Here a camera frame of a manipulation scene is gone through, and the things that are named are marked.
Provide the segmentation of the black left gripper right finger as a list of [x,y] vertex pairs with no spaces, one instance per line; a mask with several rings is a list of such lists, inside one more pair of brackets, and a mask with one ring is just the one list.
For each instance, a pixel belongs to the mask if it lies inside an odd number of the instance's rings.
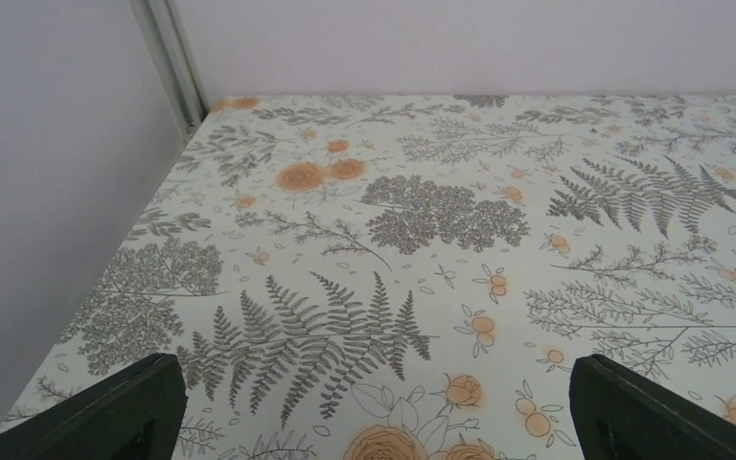
[[736,425],[603,355],[575,360],[569,409],[587,460],[736,459]]

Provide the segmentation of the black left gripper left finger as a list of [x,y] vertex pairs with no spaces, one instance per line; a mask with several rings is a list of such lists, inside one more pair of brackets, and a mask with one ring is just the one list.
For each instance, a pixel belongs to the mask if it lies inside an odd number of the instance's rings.
[[187,401],[177,357],[153,354],[0,433],[0,459],[170,459]]

